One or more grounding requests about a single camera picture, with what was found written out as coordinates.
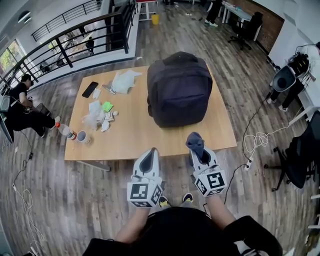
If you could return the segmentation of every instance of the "white mug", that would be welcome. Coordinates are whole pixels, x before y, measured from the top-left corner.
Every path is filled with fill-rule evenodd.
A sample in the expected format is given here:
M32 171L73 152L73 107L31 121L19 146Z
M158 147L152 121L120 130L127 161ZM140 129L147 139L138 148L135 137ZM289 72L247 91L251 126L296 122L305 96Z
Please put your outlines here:
M78 132L78 134L76 136L76 140L81 143L89 144L91 141L91 138L84 130L81 130Z

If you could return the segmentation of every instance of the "wooden floor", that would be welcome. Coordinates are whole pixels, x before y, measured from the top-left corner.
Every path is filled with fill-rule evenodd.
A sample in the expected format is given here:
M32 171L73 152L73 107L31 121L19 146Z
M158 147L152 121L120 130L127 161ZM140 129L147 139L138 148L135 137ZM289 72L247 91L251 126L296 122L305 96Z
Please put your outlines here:
M50 82L30 95L35 103L44 103L68 124L83 77L150 65L177 51L195 54L205 59L212 70L237 140L236 148L216 152L229 180L234 169L246 162L242 154L242 136L248 120L270 91L268 84L274 71L256 44L252 44L251 51L240 51L238 45L228 44L232 34L228 25L221 24L220 20L217 22L219 27L205 25L206 14L198 5L179 3L178 7L164 7L160 4L158 11L159 25L153 26L149 21L139 24L136 56L141 59L78 72ZM294 101L288 112L283 113L278 105L265 103L252 121L248 134L286 127L300 108ZM280 171L264 169L263 165L278 164L272 149L288 147L292 138L301 135L305 128L306 123L299 121L287 130L270 135L269 144L256 150L251 169L236 172L226 201L237 218L251 215L267 228L285 251L301 246L308 232L307 225L314 222L315 203L311 202L310 195L316 194L317 186L309 180L303 189L283 184L279 191L271 192ZM113 161L110 163L112 171L104 172L64 161L66 139L57 130L49 131L45 139L31 129L25 132L34 156L18 177L16 186L20 192L28 189L32 193L31 214L45 237L46 241L41 244L46 253L81 255L91 238L114 238L133 210L126 200L126 187L134 162ZM0 145L0 217L12 251L23 255L30 249L31 234L22 200L14 192L12 183L29 154L29 145L20 132L15 133L13 145L7 145L2 134ZM164 195L174 205L179 204L184 193L189 191L194 194L196 204L201 204L203 199L189 177L193 169L186 156L162 158L161 169L161 176L166 181Z

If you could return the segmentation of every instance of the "hand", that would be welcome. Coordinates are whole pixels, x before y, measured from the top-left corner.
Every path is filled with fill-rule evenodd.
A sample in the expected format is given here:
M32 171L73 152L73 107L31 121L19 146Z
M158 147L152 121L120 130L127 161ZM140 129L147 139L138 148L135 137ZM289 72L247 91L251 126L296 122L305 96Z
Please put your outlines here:
M313 82L316 81L316 78L312 74L310 74L310 77L311 77Z

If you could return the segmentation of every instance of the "trash bin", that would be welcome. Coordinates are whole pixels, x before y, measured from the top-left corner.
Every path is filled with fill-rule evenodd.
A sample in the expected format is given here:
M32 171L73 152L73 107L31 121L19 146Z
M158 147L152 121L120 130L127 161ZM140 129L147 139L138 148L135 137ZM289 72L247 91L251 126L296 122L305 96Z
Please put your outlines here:
M159 24L159 14L153 14L151 15L151 20L153 25Z

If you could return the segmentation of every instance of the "shoe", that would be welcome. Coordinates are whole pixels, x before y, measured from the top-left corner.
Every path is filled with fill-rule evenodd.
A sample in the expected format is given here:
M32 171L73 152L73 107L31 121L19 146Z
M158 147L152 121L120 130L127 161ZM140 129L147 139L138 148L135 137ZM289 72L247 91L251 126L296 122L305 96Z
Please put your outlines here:
M158 204L160 206L160 208L162 207L171 207L171 204L169 203L168 198L166 198L165 196L160 196Z
M184 203L184 202L190 202L191 204L193 204L193 202L194 202L194 197L193 197L193 195L191 194L191 193L186 193L185 195L184 195L184 197L182 198L182 203Z
M46 135L46 130L45 130L45 128L42 128L43 129L43 135L42 136L40 136L42 139L45 137L45 135Z
M209 26L211 26L211 27L218 27L218 25L216 24L216 23L211 23L211 22L209 22Z
M267 102L268 104L271 104L271 103L275 103L276 101L275 101L275 100L272 100L271 98L268 98L268 99L266 100L266 102Z
M56 123L60 123L60 121L61 121L61 116L60 115L56 116L55 119L54 119L54 126L52 126L49 129L52 130L53 128L55 128L56 127Z
M284 108L282 105L279 106L279 110L281 110L282 112L287 112L288 108Z

